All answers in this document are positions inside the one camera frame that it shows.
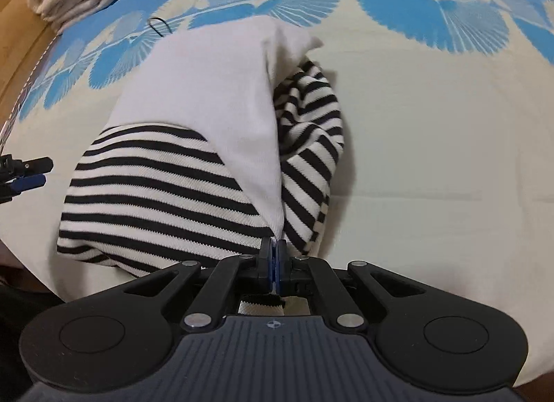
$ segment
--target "bed sheet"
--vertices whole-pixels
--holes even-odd
[[[554,0],[118,0],[64,33],[27,96],[6,152],[55,168],[0,206],[4,243],[66,300],[129,280],[56,257],[73,169],[159,39],[149,17],[175,31],[257,14],[323,40],[310,58],[342,104],[319,255],[500,308],[530,344],[518,383],[553,370]]]

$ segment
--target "crosshair logo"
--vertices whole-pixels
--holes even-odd
[[[272,329],[276,329],[276,328],[279,328],[281,326],[284,326],[284,324],[282,322],[279,322],[277,321],[277,319],[273,319],[271,321],[269,321],[266,326],[268,326],[269,328],[272,328]]]

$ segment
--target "gray gripper base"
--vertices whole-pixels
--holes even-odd
[[[404,382],[367,341],[328,329],[320,316],[230,316],[187,335],[173,356],[134,385],[101,394],[35,384],[21,402],[521,402],[510,389],[441,395]]]

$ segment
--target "metal hook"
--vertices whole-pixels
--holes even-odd
[[[162,35],[162,34],[160,33],[160,31],[159,31],[158,29],[156,29],[156,28],[152,25],[152,20],[154,20],[154,19],[156,19],[156,20],[158,20],[158,21],[162,21],[163,24],[166,25],[167,31],[168,31],[170,34],[173,33],[173,32],[171,31],[171,28],[170,28],[169,24],[167,24],[167,22],[165,22],[164,19],[161,19],[161,18],[158,18],[158,17],[151,17],[151,18],[148,18],[148,25],[149,25],[149,26],[152,28],[152,30],[153,30],[154,32],[156,32],[159,36],[161,36],[162,38],[164,37],[164,35]]]

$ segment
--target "metal rivet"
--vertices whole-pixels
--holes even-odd
[[[205,313],[191,313],[185,316],[185,324],[189,327],[205,327],[211,321],[211,316]]]
[[[337,323],[342,327],[356,328],[364,323],[364,318],[356,313],[345,313],[337,318]]]

